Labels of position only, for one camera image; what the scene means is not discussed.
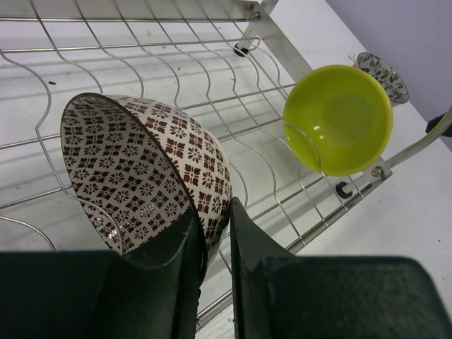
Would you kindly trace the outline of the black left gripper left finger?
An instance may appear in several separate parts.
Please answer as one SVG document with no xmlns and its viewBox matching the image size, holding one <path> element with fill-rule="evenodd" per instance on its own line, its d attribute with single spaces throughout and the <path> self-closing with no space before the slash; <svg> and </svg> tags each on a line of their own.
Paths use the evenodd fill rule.
<svg viewBox="0 0 452 339">
<path fill-rule="evenodd" d="M 188 209 L 125 256 L 1 254 L 2 338 L 193 338 L 204 238 Z"/>
</svg>

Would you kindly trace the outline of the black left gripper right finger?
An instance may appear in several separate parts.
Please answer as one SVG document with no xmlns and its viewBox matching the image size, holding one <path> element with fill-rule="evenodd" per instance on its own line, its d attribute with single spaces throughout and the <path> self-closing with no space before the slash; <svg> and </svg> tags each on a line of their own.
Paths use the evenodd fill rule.
<svg viewBox="0 0 452 339">
<path fill-rule="evenodd" d="M 398 256 L 296 256 L 230 202 L 237 338 L 450 338 L 426 270 Z"/>
</svg>

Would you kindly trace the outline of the pink floral bowl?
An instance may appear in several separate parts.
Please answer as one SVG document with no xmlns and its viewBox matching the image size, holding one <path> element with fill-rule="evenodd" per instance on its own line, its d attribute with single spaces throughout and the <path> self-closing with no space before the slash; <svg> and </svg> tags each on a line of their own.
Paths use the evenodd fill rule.
<svg viewBox="0 0 452 339">
<path fill-rule="evenodd" d="M 354 61 L 358 68 L 372 76 L 385 90 L 392 107 L 409 100 L 408 88 L 400 75 L 382 58 L 370 52 L 361 52 Z"/>
</svg>

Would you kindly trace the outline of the brown patterned bowl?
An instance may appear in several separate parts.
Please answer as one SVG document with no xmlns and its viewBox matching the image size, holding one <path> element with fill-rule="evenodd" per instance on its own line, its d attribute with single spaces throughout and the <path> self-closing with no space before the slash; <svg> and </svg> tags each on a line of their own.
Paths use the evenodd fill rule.
<svg viewBox="0 0 452 339">
<path fill-rule="evenodd" d="M 208 129 L 156 100 L 81 93 L 66 104 L 60 132 L 72 188 L 110 249 L 130 254 L 193 208 L 208 269 L 232 198 L 229 161 Z"/>
</svg>

